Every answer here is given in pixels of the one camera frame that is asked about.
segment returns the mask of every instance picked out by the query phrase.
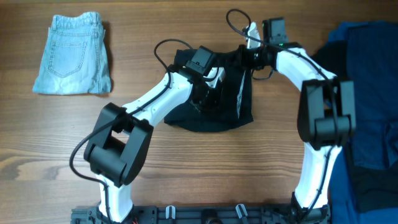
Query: blue cloth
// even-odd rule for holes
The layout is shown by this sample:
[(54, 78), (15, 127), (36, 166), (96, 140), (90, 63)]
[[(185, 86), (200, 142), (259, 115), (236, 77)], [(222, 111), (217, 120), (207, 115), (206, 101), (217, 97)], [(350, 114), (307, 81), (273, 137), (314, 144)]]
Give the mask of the blue cloth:
[(104, 33), (97, 12), (78, 17), (54, 16), (33, 92), (109, 93)]
[[(330, 42), (348, 41), (347, 72), (355, 87), (357, 130), (343, 150), (353, 152), (356, 166), (382, 172), (397, 161), (398, 28), (385, 22), (344, 22), (329, 37)], [(346, 159), (340, 153), (331, 174), (333, 223), (397, 223), (398, 208), (358, 212)]]
[(348, 32), (347, 73), (354, 81), (357, 120), (354, 165), (386, 170), (398, 160), (391, 136), (398, 132), (398, 26), (378, 22)]
[(385, 208), (359, 213), (353, 187), (348, 177), (346, 158), (341, 152), (331, 173), (329, 183), (332, 220), (337, 224), (393, 224), (398, 221), (398, 208)]

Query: wooden table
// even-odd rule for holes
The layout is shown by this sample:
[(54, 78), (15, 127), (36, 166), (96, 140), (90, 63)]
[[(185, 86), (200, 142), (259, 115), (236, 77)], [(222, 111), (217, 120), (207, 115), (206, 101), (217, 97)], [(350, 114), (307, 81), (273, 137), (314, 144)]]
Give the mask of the wooden table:
[[(95, 205), (100, 199), (98, 184), (79, 179), (69, 169), (74, 146), (90, 133), (104, 105), (134, 101), (161, 80), (164, 69), (153, 56), (159, 41), (178, 38), (217, 52), (243, 44), (225, 21), (226, 11), (233, 7), (246, 11), (258, 25), (263, 19), (284, 16), (289, 39), (300, 42), (309, 54), (326, 42), (340, 21), (397, 20), (396, 1), (0, 5), (0, 223), (69, 223), (72, 208)], [(86, 11), (98, 11), (107, 30), (112, 93), (33, 94), (52, 16)], [(236, 27), (246, 26), (245, 18), (237, 18)], [(184, 46), (164, 44), (159, 55), (171, 63), (176, 49)], [(252, 98), (254, 122), (235, 130), (193, 133), (160, 123), (145, 166), (132, 185), (134, 203), (289, 202), (303, 157), (296, 130), (299, 91), (275, 75), (265, 82), (253, 81)], [(89, 174), (82, 151), (75, 164)]]

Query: folded jeans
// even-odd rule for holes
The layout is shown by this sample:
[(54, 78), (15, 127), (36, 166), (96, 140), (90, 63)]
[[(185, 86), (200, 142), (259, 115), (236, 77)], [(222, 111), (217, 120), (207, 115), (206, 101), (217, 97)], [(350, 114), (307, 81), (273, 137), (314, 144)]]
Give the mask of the folded jeans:
[(54, 16), (49, 28), (34, 93), (109, 93), (105, 30), (97, 12), (78, 17)]

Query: black mounting base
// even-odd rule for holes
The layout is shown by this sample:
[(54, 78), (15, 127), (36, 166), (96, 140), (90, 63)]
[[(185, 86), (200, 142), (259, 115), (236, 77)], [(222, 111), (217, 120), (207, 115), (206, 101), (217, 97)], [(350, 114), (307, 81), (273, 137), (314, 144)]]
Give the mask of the black mounting base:
[[(176, 207), (135, 206), (121, 224), (292, 224), (289, 220), (290, 205), (265, 205), (244, 207), (238, 215), (236, 207)], [(304, 222), (329, 224), (330, 210), (324, 220)], [(73, 209), (71, 224), (106, 224), (106, 217), (97, 207)]]

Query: jeans pocket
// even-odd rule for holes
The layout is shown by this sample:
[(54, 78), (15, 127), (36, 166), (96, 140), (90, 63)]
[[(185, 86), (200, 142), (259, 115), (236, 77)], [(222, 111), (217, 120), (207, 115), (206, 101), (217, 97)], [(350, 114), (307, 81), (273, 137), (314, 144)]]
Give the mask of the jeans pocket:
[(87, 41), (66, 44), (52, 41), (49, 71), (60, 78), (66, 78), (79, 71), (85, 58)]

